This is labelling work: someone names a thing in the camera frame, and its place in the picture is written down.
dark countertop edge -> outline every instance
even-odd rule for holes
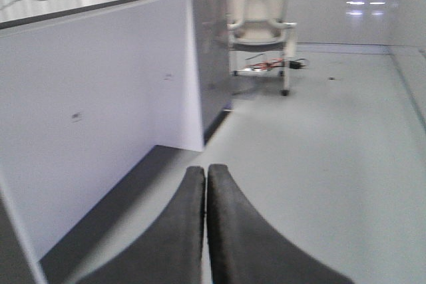
[[[140,0],[105,1],[104,3],[97,3],[97,4],[94,4],[94,5],[88,5],[88,6],[79,7],[79,8],[66,9],[66,10],[57,11],[57,12],[54,12],[54,13],[46,13],[46,14],[36,15],[36,16],[32,16],[32,17],[26,17],[26,18],[21,18],[21,19],[4,21],[4,22],[0,23],[0,30],[12,28],[12,27],[18,27],[18,26],[21,26],[21,25],[28,25],[30,23],[37,23],[37,22],[40,22],[40,21],[46,21],[46,20],[49,20],[49,19],[54,19],[54,18],[59,18],[59,17],[66,17],[66,16],[73,15],[73,14],[76,14],[76,13],[84,13],[86,11],[92,11],[92,10],[95,10],[95,9],[108,8],[108,7],[113,7],[113,6],[121,5],[121,4],[125,4],[125,3],[132,3],[134,1],[140,1]]]

chair armrest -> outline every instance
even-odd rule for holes
[[[275,19],[270,19],[269,24],[278,29],[293,29],[296,28],[296,26],[298,25],[298,23],[280,23]]]
[[[243,25],[244,21],[243,20],[239,20],[239,21],[234,21],[233,23],[228,23],[228,30],[236,30],[238,28],[240,28]]]

cabinet door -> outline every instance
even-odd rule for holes
[[[192,0],[204,132],[231,101],[226,0]]]

chair backrest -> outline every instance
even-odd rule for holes
[[[236,39],[282,41],[283,31],[274,22],[284,22],[286,9],[287,0],[228,0],[228,26]]]

floor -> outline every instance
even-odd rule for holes
[[[242,92],[205,151],[165,163],[158,183],[67,283],[140,235],[187,166],[211,163],[228,165],[280,233],[355,283],[426,283],[425,128],[378,49],[301,46],[310,65],[292,71],[288,97],[277,78],[236,82]],[[203,259],[210,284],[207,251]]]

